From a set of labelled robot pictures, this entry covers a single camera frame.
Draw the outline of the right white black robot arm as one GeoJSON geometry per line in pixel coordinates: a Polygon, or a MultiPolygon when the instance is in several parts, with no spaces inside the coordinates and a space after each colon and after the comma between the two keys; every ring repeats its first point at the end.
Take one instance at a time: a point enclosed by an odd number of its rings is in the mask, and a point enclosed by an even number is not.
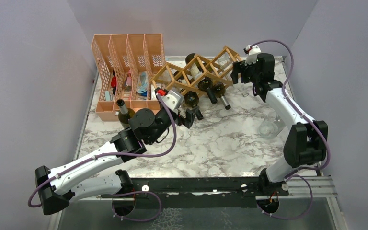
{"type": "Polygon", "coordinates": [[[328,125],[305,114],[295,104],[284,84],[275,80],[274,68],[274,56],[259,53],[254,63],[233,62],[231,73],[234,84],[251,83],[254,96],[269,104],[289,129],[283,156],[263,169],[258,177],[257,188],[263,195],[280,188],[285,179],[299,169],[313,169],[312,165],[326,159],[328,151],[328,125]]]}

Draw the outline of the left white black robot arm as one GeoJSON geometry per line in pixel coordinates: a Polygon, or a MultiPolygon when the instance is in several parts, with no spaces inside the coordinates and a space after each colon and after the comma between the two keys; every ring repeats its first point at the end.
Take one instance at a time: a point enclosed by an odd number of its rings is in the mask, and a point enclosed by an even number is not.
{"type": "Polygon", "coordinates": [[[101,179],[93,176],[136,157],[156,158],[171,152],[177,141],[177,126],[190,128],[198,111],[199,106],[195,106],[181,116],[176,109],[168,106],[163,106],[156,114],[147,108],[138,110],[129,119],[127,128],[88,155],[56,168],[36,168],[36,189],[28,199],[28,206],[41,207],[43,214],[48,216],[83,198],[111,194],[124,197],[131,194],[130,178],[123,170],[101,179]],[[169,128],[173,132],[172,145],[165,152],[147,155],[146,146],[158,142],[169,128]]]}

